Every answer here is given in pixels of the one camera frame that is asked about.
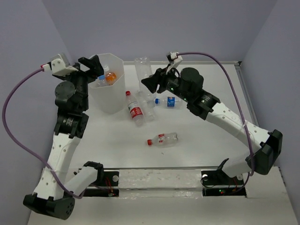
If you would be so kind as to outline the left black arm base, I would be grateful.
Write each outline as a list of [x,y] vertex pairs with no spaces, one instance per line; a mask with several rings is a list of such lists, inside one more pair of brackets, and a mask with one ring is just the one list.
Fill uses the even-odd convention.
[[104,170],[101,181],[94,182],[84,192],[84,197],[118,197],[119,171]]

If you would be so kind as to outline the clear ribbed white cap bottle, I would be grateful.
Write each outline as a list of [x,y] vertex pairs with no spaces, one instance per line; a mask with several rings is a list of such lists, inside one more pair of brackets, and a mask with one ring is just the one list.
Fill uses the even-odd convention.
[[152,93],[142,84],[142,79],[148,78],[152,74],[150,60],[148,57],[135,58],[135,69],[139,81],[139,88],[143,98],[147,101],[153,99]]

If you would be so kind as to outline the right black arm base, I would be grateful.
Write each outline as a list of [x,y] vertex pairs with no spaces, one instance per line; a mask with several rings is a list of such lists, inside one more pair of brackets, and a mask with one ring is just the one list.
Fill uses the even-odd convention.
[[244,178],[241,174],[231,178],[222,171],[204,170],[201,171],[200,182],[204,197],[247,196]]

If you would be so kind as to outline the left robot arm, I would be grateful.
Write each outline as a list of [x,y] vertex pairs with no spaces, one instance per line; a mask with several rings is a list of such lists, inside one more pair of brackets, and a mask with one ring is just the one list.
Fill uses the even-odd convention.
[[23,204],[35,213],[66,220],[75,207],[75,199],[82,198],[86,188],[99,185],[104,179],[101,163],[88,161],[69,181],[66,180],[73,154],[83,138],[88,123],[88,85],[104,74],[99,57],[81,57],[70,65],[64,54],[57,54],[41,66],[61,79],[55,88],[58,108],[52,149],[40,181]]

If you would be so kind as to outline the crushed red cap cola bottle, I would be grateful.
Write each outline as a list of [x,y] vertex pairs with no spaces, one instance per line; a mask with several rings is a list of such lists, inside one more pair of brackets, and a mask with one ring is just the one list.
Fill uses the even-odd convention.
[[176,132],[158,134],[152,139],[146,141],[147,146],[155,146],[158,148],[171,147],[178,142],[178,134]]

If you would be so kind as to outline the blue label water bottle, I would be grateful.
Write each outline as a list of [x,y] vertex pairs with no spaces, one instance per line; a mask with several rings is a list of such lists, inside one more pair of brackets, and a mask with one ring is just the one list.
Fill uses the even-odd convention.
[[179,109],[182,106],[182,100],[178,97],[156,98],[154,102],[156,106],[169,109]]

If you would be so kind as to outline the clear bottle blue cap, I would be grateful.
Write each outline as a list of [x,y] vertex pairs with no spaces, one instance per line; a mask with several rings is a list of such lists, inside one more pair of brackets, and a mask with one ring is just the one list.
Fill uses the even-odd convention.
[[96,87],[105,87],[105,86],[107,86],[105,75],[101,75],[97,78]]

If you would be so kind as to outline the orange tea bottle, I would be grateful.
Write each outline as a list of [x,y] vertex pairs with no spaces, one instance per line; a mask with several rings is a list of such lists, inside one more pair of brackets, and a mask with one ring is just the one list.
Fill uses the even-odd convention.
[[117,81],[116,74],[108,66],[104,66],[104,75],[109,86],[113,85]]

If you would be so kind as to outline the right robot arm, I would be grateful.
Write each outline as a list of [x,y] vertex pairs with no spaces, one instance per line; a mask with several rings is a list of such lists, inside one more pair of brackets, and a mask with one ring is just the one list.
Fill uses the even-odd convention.
[[245,153],[222,161],[216,171],[219,183],[226,184],[233,177],[251,171],[260,175],[269,173],[281,153],[282,133],[242,121],[216,96],[203,89],[204,78],[196,69],[184,68],[180,76],[176,76],[174,69],[168,72],[159,68],[141,82],[151,93],[171,92],[187,103],[187,109],[192,114],[222,128],[247,147],[252,147],[252,155]]

